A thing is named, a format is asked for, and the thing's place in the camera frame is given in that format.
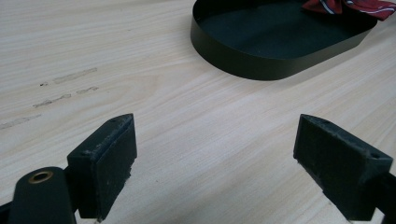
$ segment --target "clamp jaw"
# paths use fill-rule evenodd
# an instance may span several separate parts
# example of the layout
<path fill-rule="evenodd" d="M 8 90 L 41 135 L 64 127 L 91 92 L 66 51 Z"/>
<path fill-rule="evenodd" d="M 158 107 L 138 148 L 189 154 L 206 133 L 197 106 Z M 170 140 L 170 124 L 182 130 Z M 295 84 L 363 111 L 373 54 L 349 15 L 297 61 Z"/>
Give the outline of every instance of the clamp jaw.
<path fill-rule="evenodd" d="M 377 207 L 383 223 L 396 223 L 393 158 L 337 125 L 301 115 L 294 158 L 348 220 L 371 220 Z"/>
<path fill-rule="evenodd" d="M 45 167 L 22 177 L 11 203 L 0 206 L 0 224 L 102 221 L 110 212 L 136 158 L 134 116 L 108 120 L 68 156 L 68 166 Z"/>

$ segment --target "brass insert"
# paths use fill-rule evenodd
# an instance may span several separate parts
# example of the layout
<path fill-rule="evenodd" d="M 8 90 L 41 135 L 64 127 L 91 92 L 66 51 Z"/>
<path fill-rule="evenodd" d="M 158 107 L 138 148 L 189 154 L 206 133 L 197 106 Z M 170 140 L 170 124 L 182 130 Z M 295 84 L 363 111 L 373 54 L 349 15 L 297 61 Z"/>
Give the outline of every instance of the brass insert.
<path fill-rule="evenodd" d="M 53 176 L 53 172 L 51 172 L 51 171 L 41 171 L 37 174 L 32 175 L 29 178 L 29 183 L 39 184 L 39 183 L 42 183 L 42 182 L 50 179 L 52 176 Z"/>

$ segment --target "black oval tray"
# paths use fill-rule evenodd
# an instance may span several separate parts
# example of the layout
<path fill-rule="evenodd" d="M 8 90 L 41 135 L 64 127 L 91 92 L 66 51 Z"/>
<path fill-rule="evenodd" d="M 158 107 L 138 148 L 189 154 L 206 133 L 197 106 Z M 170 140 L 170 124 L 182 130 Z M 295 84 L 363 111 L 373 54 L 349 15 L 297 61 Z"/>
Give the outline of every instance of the black oval tray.
<path fill-rule="evenodd" d="M 217 68 L 256 80 L 292 76 L 359 45 L 376 19 L 323 15 L 296 0 L 197 0 L 191 42 Z"/>

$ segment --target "red fabric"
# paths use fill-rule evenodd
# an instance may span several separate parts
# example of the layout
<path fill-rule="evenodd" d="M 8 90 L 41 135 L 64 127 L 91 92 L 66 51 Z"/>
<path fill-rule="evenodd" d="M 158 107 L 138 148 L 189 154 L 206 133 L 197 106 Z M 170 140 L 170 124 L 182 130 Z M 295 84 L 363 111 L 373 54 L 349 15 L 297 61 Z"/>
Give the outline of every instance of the red fabric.
<path fill-rule="evenodd" d="M 308 0 L 304 9 L 330 14 L 342 14 L 343 5 L 384 21 L 396 10 L 396 4 L 377 0 Z"/>

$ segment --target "wooden table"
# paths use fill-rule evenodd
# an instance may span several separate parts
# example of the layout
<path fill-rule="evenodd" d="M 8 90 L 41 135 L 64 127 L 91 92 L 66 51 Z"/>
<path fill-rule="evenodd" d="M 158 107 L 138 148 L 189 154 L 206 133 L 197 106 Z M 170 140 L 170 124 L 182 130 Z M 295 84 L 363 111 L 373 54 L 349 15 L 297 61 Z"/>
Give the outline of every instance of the wooden table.
<path fill-rule="evenodd" d="M 346 53 L 253 81 L 194 50 L 193 3 L 0 1 L 0 204 L 134 113 L 138 158 L 104 223 L 348 223 L 292 157 L 297 124 L 328 119 L 396 158 L 396 16 Z"/>

